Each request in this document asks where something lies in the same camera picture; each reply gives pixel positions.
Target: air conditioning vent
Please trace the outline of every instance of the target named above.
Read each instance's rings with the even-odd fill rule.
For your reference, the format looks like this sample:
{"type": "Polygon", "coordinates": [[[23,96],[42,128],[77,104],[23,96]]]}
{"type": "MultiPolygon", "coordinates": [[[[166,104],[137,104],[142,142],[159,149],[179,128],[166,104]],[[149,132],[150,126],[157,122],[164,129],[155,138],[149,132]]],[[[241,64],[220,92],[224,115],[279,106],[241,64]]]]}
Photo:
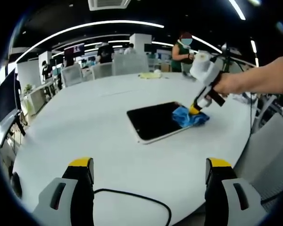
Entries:
{"type": "Polygon", "coordinates": [[[127,8],[131,0],[88,0],[89,10],[127,8]]]}

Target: white round table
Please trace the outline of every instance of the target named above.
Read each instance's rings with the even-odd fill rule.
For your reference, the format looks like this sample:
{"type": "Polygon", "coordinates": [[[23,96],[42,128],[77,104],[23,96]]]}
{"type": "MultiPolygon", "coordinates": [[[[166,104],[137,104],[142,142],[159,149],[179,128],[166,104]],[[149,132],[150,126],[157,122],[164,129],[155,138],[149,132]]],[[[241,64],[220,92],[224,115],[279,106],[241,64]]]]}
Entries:
{"type": "MultiPolygon", "coordinates": [[[[206,158],[234,166],[250,134],[250,106],[230,97],[204,112],[210,120],[149,145],[137,143],[126,112],[177,101],[189,107],[201,84],[180,73],[161,79],[137,74],[107,77],[61,90],[27,130],[14,171],[28,211],[52,179],[80,157],[94,158],[94,189],[144,195],[172,210],[171,225],[204,203],[206,158]]],[[[167,210],[147,200],[101,192],[94,199],[96,226],[164,226],[167,210]]]]}

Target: blue cloth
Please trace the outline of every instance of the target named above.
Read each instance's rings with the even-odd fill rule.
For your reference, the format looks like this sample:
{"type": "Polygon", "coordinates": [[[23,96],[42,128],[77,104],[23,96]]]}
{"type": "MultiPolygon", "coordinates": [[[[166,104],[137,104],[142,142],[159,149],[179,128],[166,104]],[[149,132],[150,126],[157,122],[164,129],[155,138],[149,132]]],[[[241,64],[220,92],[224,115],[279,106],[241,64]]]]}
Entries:
{"type": "Polygon", "coordinates": [[[173,111],[173,120],[176,121],[182,128],[188,126],[200,126],[209,120],[209,117],[204,113],[196,115],[189,114],[189,109],[183,106],[178,107],[173,111]]]}

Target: tablet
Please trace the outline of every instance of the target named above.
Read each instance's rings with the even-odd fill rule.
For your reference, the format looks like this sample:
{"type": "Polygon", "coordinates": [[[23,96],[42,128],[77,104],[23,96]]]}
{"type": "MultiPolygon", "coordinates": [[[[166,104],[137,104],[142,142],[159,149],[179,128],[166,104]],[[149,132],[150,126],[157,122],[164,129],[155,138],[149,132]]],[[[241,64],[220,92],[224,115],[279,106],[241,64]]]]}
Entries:
{"type": "Polygon", "coordinates": [[[189,128],[182,128],[172,119],[173,111],[179,106],[170,102],[128,111],[138,142],[149,144],[189,128]]]}

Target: black ceiling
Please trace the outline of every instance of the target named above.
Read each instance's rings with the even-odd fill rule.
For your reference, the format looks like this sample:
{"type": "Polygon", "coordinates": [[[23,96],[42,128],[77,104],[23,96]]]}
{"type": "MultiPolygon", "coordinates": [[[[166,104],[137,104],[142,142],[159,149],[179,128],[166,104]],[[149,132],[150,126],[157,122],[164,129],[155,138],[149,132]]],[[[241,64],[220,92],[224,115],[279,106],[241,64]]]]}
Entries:
{"type": "MultiPolygon", "coordinates": [[[[267,63],[283,54],[282,35],[275,25],[283,22],[281,0],[261,0],[255,7],[247,0],[236,0],[246,21],[242,21],[229,0],[131,0],[127,9],[89,11],[87,0],[43,0],[31,7],[14,43],[14,47],[29,47],[42,39],[80,24],[104,20],[137,20],[162,24],[165,28],[138,24],[105,24],[66,32],[43,43],[40,48],[52,49],[67,40],[83,39],[113,33],[148,33],[156,41],[174,43],[181,31],[211,43],[229,42],[242,53],[242,58],[254,63],[250,39],[256,41],[260,63],[267,63]]],[[[209,48],[193,42],[194,49],[209,48]]]]}

